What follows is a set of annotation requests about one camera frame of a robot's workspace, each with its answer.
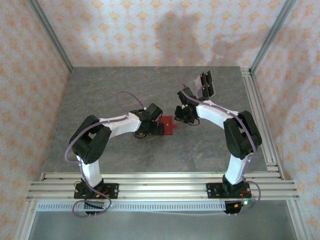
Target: wall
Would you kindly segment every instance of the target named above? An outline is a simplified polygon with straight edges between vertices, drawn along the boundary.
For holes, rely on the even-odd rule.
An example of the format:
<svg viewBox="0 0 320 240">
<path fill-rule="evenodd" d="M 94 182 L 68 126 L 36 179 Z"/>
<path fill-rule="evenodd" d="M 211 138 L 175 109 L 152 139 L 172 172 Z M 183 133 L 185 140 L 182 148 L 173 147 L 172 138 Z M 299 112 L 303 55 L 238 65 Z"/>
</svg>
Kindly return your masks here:
<svg viewBox="0 0 320 240">
<path fill-rule="evenodd" d="M 75 67 L 250 67 L 285 1 L 39 2 Z"/>
<path fill-rule="evenodd" d="M 26 0 L 0 1 L 0 239 L 38 180 L 69 73 Z"/>
<path fill-rule="evenodd" d="M 320 239 L 320 8 L 297 1 L 256 79 L 288 178 Z"/>
</svg>

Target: red object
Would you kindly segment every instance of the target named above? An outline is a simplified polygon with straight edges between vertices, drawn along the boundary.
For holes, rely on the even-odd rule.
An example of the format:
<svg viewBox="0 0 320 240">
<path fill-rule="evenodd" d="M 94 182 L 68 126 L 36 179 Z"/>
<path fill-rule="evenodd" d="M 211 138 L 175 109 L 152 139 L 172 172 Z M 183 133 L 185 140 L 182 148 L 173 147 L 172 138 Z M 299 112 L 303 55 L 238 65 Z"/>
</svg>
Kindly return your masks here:
<svg viewBox="0 0 320 240">
<path fill-rule="evenodd" d="M 172 135 L 174 132 L 173 129 L 177 127 L 177 125 L 174 124 L 172 116 L 160 117 L 159 123 L 164 124 L 164 135 Z"/>
</svg>

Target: white cable tray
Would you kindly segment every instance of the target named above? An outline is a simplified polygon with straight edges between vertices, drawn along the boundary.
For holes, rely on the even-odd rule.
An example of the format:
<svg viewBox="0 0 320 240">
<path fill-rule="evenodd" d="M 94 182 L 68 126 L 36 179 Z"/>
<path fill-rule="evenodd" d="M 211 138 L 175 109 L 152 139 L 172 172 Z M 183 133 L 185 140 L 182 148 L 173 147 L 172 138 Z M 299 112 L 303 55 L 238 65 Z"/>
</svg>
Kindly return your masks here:
<svg viewBox="0 0 320 240">
<path fill-rule="evenodd" d="M 72 201 L 40 201 L 38 212 L 71 212 L 75 202 Z M 224 201 L 139 201 L 139 202 L 113 202 L 108 211 L 116 212 L 185 212 L 185 211 L 224 211 Z M 91 206 L 79 203 L 75 211 L 101 211 Z"/>
</svg>

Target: patterned wallpaper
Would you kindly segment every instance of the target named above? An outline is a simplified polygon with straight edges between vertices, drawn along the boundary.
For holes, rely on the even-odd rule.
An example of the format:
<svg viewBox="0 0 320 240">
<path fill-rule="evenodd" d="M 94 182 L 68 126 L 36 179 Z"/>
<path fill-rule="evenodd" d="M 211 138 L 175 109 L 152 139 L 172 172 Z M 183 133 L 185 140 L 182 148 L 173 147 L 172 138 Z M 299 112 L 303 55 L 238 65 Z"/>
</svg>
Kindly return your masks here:
<svg viewBox="0 0 320 240">
<path fill-rule="evenodd" d="M 75 67 L 250 67 L 284 2 L 39 0 Z"/>
<path fill-rule="evenodd" d="M 259 90 L 288 178 L 297 182 L 320 239 L 320 7 L 298 1 L 257 72 Z"/>
<path fill-rule="evenodd" d="M 40 177 L 69 73 L 26 0 L 0 1 L 0 239 Z"/>
</svg>

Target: gray stone tabletop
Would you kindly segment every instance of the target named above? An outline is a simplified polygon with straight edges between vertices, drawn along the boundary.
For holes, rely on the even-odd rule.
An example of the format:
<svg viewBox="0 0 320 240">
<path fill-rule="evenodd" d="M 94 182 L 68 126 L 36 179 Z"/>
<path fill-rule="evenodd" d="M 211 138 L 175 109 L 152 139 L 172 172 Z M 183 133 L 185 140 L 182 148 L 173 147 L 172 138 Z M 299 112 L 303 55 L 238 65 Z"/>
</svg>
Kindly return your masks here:
<svg viewBox="0 0 320 240">
<path fill-rule="evenodd" d="M 123 115 L 116 103 L 119 91 L 133 93 L 146 107 L 155 103 L 164 116 L 173 116 L 176 106 L 181 105 L 177 92 L 182 84 L 192 87 L 194 79 L 209 70 L 216 90 L 211 98 L 214 103 L 239 112 L 251 111 L 241 70 L 235 66 L 74 68 L 43 172 L 79 172 L 77 164 L 64 160 L 69 139 L 89 115 L 97 118 Z M 141 108 L 130 95 L 122 94 L 120 100 L 129 110 Z M 178 122 L 173 135 L 137 139 L 125 133 L 111 138 L 99 163 L 102 173 L 225 172 L 229 158 L 224 131 L 201 119 L 198 126 Z M 248 171 L 266 169 L 259 148 Z"/>
</svg>

